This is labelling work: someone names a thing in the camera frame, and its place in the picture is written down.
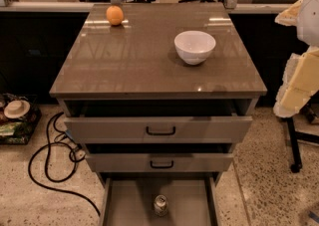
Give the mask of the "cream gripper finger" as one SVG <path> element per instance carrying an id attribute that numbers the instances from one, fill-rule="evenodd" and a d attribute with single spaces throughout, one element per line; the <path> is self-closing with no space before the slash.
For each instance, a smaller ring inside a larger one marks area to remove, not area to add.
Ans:
<path id="1" fill-rule="evenodd" d="M 288 7 L 286 10 L 282 11 L 276 16 L 275 22 L 283 26 L 296 26 L 297 17 L 302 3 L 303 0 L 298 0 L 295 3 L 293 3 L 290 7 Z"/>
<path id="2" fill-rule="evenodd" d="M 292 54 L 287 61 L 273 112 L 292 117 L 319 91 L 319 48 L 310 46 L 302 55 Z"/>

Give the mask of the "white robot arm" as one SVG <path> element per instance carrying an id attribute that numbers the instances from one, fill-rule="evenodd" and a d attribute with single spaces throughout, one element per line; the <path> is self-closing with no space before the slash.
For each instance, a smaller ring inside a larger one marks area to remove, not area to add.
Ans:
<path id="1" fill-rule="evenodd" d="M 285 66 L 274 113 L 291 117 L 319 91 L 319 0 L 298 0 L 275 18 L 277 24 L 295 26 L 297 38 L 308 45 L 302 55 L 292 53 Z"/>

